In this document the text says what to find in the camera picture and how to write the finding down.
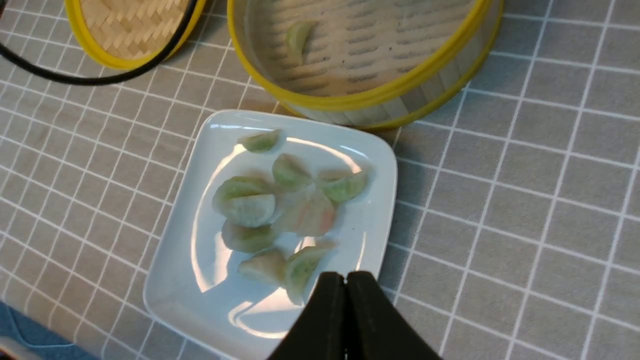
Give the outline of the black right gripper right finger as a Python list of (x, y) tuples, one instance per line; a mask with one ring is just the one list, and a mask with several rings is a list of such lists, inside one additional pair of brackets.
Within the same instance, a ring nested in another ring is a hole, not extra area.
[(350, 272), (346, 291), (346, 359), (441, 359), (396, 310), (372, 273)]

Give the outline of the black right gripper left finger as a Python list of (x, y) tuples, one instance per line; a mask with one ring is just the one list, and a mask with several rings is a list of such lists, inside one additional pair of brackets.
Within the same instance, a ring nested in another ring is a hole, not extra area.
[(345, 309), (345, 278), (322, 272), (304, 310), (269, 359), (343, 360)]

